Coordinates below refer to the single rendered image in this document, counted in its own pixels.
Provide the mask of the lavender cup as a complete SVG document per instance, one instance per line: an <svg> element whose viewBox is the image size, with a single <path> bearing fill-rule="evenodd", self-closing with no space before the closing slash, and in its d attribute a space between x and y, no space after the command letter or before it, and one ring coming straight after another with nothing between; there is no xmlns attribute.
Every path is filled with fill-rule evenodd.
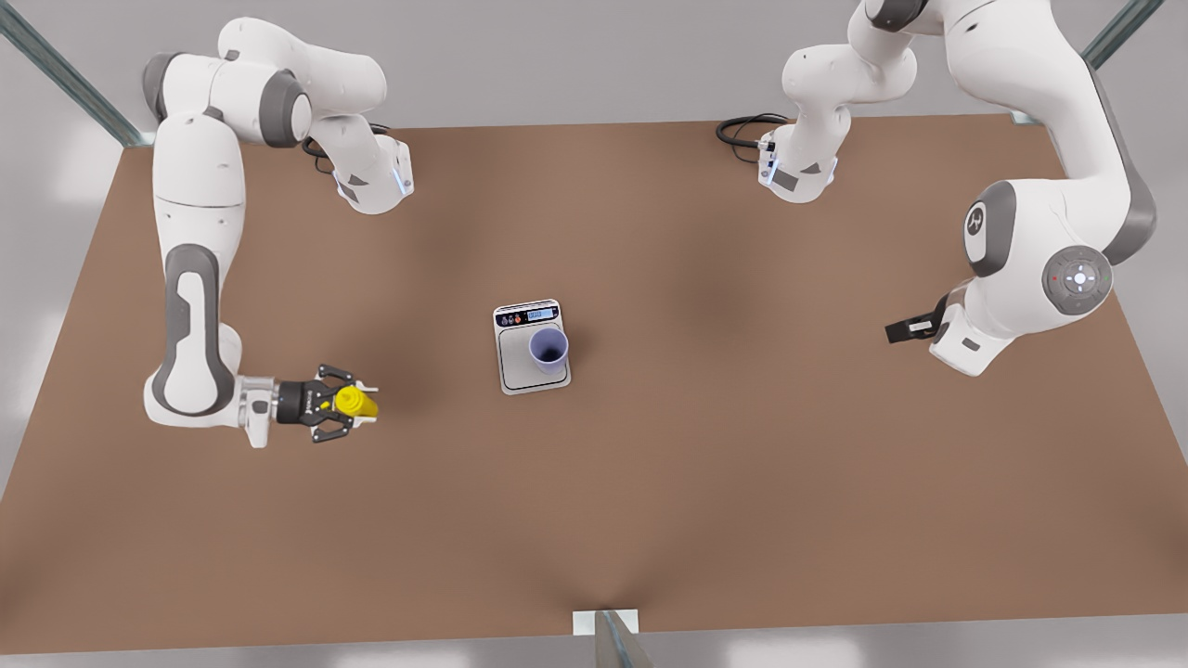
<svg viewBox="0 0 1188 668"><path fill-rule="evenodd" d="M569 341L555 326L536 328L529 339L529 354L544 374L560 374L567 367Z"/></svg>

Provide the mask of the silver kitchen scale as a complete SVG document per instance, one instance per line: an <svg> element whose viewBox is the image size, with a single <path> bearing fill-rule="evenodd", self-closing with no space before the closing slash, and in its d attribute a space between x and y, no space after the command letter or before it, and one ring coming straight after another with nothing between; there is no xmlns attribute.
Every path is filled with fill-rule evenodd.
<svg viewBox="0 0 1188 668"><path fill-rule="evenodd" d="M544 374L529 354L529 339L542 326L563 329L560 301L541 300L522 304L504 305L493 311L497 359L504 393L529 393L567 386L570 384L570 365L560 374Z"/></svg>

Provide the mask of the silver frame post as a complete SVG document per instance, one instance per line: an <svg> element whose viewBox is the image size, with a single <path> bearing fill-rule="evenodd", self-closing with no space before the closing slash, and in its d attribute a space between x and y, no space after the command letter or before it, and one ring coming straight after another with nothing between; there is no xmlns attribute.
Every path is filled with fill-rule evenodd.
<svg viewBox="0 0 1188 668"><path fill-rule="evenodd" d="M574 636L594 638L595 668L656 668L638 638L638 610L574 611L571 620Z"/></svg>
<svg viewBox="0 0 1188 668"><path fill-rule="evenodd" d="M71 97L80 109L86 111L97 126L122 144L124 149L151 147L154 134L145 136L137 130L8 0L0 0L0 34L63 90L67 97Z"/></svg>
<svg viewBox="0 0 1188 668"><path fill-rule="evenodd" d="M1080 52L1091 71L1098 71L1132 34L1163 6L1165 0L1126 0L1111 20L1102 26Z"/></svg>

